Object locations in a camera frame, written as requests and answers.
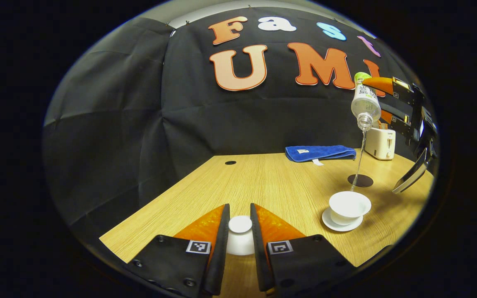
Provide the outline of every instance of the table surface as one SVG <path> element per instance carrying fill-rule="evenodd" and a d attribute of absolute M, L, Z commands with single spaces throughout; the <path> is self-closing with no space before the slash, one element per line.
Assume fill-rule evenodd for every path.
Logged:
<path fill-rule="evenodd" d="M 136 213 L 119 223 L 100 240 L 125 262 L 129 262 L 156 235 L 174 236 L 194 220 L 229 203 L 231 217 L 250 215 L 254 202 L 306 236 L 322 234 L 354 266 L 394 244 L 415 221 L 424 207 L 434 181 L 424 175 L 407 190 L 393 194 L 396 182 L 411 166 L 400 155 L 381 161 L 364 153 L 360 174 L 373 185 L 355 191 L 371 201 L 371 210 L 358 228 L 336 232 L 321 219 L 329 198 L 350 190 L 347 177 L 356 172 L 356 160 L 323 160 L 297 163 L 284 153 L 214 156 Z M 236 164 L 226 165 L 226 161 Z M 265 297 L 259 291 L 255 257 L 226 255 L 221 297 Z"/>

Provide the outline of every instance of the white toaster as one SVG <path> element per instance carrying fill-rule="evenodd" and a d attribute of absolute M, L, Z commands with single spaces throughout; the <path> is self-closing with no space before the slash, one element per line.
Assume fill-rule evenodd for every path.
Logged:
<path fill-rule="evenodd" d="M 395 130 L 367 131 L 365 151 L 379 160 L 392 160 L 395 156 Z"/>

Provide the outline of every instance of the black fabric backdrop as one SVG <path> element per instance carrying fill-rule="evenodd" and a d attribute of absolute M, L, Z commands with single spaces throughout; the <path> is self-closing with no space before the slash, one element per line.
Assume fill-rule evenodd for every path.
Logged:
<path fill-rule="evenodd" d="M 214 46 L 208 26 L 238 16 L 248 18 L 241 36 Z M 259 18 L 274 16 L 297 30 L 257 27 Z M 316 22 L 336 26 L 347 40 L 330 38 Z M 369 73 L 368 59 L 381 76 L 420 84 L 379 40 L 303 11 L 244 8 L 193 21 L 171 36 L 173 30 L 142 17 L 121 25 L 84 53 L 53 96 L 43 138 L 47 181 L 81 240 L 96 239 L 214 155 L 277 153 L 295 145 L 360 147 L 350 110 L 354 91 L 332 81 L 297 84 L 290 42 L 309 44 L 322 57 L 329 48 L 344 51 L 351 76 Z M 356 36 L 372 42 L 382 57 Z M 242 49 L 259 44 L 268 47 L 265 81 L 246 91 L 219 87 L 209 57 L 235 50 L 235 75 L 246 77 L 251 63 Z M 390 95 L 379 100 L 411 114 Z M 414 160 L 399 134 L 395 152 Z"/>

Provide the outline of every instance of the teacup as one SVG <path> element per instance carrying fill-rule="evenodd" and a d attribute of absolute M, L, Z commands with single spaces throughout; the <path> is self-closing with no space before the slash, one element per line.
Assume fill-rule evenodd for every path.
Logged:
<path fill-rule="evenodd" d="M 371 201 L 354 191 L 340 191 L 329 199 L 331 219 L 339 225 L 354 223 L 359 217 L 371 210 Z"/>

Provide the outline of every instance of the plastic bottle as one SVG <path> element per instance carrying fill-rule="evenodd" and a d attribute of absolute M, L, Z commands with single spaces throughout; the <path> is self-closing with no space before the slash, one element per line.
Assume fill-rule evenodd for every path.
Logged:
<path fill-rule="evenodd" d="M 373 122 L 379 120 L 381 115 L 381 108 L 375 90 L 362 85 L 362 81 L 370 77 L 369 74 L 363 72 L 354 75 L 356 87 L 354 89 L 351 110 L 357 119 L 358 127 L 364 132 L 370 130 Z"/>

